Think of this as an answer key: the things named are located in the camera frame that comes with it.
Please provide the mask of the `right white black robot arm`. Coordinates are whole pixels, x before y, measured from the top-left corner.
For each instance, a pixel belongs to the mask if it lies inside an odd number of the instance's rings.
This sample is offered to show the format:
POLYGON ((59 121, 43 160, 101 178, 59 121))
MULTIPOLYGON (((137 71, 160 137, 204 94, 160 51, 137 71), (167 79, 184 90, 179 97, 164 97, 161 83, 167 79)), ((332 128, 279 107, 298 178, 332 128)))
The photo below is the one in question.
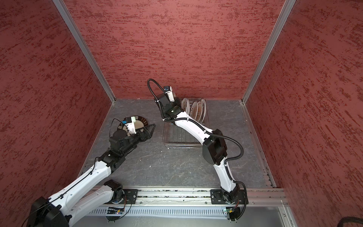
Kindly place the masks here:
POLYGON ((181 104, 170 101, 168 95, 154 96, 154 101, 164 122, 184 129, 202 145, 202 156, 217 173, 224 201, 229 204, 234 203, 240 192, 240 184, 233 178, 228 163, 244 155, 243 146, 238 141, 223 135, 220 130, 212 130, 198 123, 181 108, 181 104), (240 149, 237 156, 230 158, 227 156, 226 141, 233 142, 240 149))

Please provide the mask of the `white watermelon pattern plate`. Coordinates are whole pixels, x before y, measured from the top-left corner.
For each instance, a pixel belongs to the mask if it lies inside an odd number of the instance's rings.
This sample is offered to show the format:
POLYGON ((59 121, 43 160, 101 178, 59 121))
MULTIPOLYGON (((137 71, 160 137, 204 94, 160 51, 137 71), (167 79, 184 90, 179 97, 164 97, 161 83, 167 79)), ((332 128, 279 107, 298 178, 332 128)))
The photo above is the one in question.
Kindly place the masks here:
POLYGON ((182 109, 187 113, 189 114, 190 112, 190 103, 189 103, 189 99, 188 98, 184 98, 181 102, 181 107, 182 109))

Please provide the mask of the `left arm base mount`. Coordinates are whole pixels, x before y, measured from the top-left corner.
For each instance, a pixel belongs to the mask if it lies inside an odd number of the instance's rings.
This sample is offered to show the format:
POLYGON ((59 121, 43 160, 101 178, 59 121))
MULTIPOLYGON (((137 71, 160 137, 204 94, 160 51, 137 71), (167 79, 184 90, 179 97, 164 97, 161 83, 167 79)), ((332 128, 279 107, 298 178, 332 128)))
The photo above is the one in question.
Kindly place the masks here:
POLYGON ((103 204, 121 206, 125 204, 135 204, 138 196, 138 189, 115 189, 111 190, 111 197, 104 200, 103 204))

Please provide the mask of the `dark striped rim cream plate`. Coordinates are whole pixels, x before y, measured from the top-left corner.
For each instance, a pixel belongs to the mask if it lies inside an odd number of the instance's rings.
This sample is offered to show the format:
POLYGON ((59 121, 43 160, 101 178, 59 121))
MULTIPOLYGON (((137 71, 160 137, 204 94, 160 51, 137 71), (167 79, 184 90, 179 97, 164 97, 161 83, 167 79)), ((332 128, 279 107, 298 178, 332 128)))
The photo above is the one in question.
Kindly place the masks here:
POLYGON ((144 118, 142 116, 138 116, 138 115, 136 115, 135 118, 136 118, 136 122, 135 122, 135 128, 136 129, 141 128, 141 127, 143 127, 145 125, 148 125, 148 121, 147 121, 146 118, 144 118))

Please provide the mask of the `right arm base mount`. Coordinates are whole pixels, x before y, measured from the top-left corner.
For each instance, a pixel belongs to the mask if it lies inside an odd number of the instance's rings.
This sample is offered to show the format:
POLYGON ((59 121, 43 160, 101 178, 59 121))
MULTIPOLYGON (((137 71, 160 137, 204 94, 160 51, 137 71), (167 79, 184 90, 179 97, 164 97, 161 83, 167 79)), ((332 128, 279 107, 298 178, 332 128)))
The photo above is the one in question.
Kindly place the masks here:
POLYGON ((231 192, 227 192, 223 189, 211 189, 210 196, 212 204, 249 204, 245 190, 239 188, 234 189, 231 192))

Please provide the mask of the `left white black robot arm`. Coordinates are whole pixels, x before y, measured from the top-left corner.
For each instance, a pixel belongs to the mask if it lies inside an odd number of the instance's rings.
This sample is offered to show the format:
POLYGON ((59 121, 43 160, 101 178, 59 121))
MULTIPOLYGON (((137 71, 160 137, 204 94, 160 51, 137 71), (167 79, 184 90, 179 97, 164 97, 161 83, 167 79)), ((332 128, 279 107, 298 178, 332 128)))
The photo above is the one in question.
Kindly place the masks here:
POLYGON ((107 202, 126 202, 120 183, 109 180, 89 193, 100 181, 110 176, 139 143, 152 138, 155 124, 127 133, 118 129, 110 137, 110 148, 95 158, 93 166, 65 188, 49 198, 40 197, 31 206, 23 222, 25 227, 72 227, 91 211, 107 202))

